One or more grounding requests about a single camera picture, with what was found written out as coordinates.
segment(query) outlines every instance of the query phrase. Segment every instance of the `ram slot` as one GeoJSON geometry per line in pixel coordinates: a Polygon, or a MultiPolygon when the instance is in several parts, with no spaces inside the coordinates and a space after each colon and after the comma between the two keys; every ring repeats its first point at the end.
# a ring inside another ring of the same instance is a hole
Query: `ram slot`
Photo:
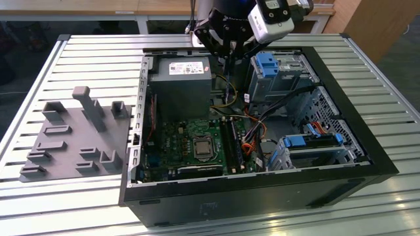
{"type": "Polygon", "coordinates": [[[243,168],[243,159],[234,124],[230,120],[218,124],[227,172],[235,174],[243,168]]]}

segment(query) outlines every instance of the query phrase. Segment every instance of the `white sticker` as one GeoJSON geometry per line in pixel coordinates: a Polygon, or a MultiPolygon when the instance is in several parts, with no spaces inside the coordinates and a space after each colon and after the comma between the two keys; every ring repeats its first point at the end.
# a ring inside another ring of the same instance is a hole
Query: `white sticker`
{"type": "Polygon", "coordinates": [[[249,94],[247,93],[243,94],[243,100],[246,103],[249,103],[249,94]]]}
{"type": "Polygon", "coordinates": [[[115,11],[115,14],[133,14],[133,11],[115,11]]]}
{"type": "Polygon", "coordinates": [[[269,0],[265,2],[265,5],[269,9],[275,9],[278,8],[278,3],[277,3],[277,0],[269,0]]]}
{"type": "Polygon", "coordinates": [[[202,62],[174,62],[169,64],[169,75],[203,74],[202,62]]]}
{"type": "Polygon", "coordinates": [[[254,162],[255,162],[255,164],[257,164],[259,167],[262,167],[262,161],[261,161],[259,158],[255,158],[255,159],[254,159],[254,162]]]}

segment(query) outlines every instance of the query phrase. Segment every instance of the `aluminum table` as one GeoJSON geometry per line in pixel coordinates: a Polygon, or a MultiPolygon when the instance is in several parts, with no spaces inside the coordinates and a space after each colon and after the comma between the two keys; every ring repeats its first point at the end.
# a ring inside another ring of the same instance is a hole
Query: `aluminum table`
{"type": "Polygon", "coordinates": [[[313,46],[399,174],[330,207],[145,228],[118,207],[121,175],[21,183],[46,101],[89,86],[102,106],[134,106],[142,48],[190,47],[185,35],[70,36],[53,46],[0,143],[0,235],[407,235],[420,228],[420,115],[350,39],[290,34],[271,46],[313,46]]]}

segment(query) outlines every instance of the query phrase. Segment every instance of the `green circuit board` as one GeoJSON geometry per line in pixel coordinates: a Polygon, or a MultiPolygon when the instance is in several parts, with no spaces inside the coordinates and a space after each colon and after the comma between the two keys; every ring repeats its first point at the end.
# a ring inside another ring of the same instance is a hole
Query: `green circuit board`
{"type": "MultiPolygon", "coordinates": [[[[219,120],[187,120],[183,122],[163,123],[158,152],[149,155],[149,174],[151,181],[165,181],[166,173],[178,167],[199,165],[222,165],[222,174],[227,174],[226,160],[219,132],[219,120]],[[197,159],[194,157],[194,140],[210,138],[211,157],[197,159]]],[[[245,134],[245,125],[241,118],[234,120],[235,134],[245,134]]],[[[243,173],[254,170],[254,163],[245,163],[243,173]]]]}

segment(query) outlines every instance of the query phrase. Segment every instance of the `motherboard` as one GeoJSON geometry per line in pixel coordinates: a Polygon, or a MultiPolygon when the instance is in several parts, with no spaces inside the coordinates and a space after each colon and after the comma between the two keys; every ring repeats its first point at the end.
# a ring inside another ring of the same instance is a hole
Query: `motherboard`
{"type": "Polygon", "coordinates": [[[147,153],[150,181],[241,174],[254,171],[235,142],[245,135],[241,118],[166,122],[158,146],[147,153]]]}

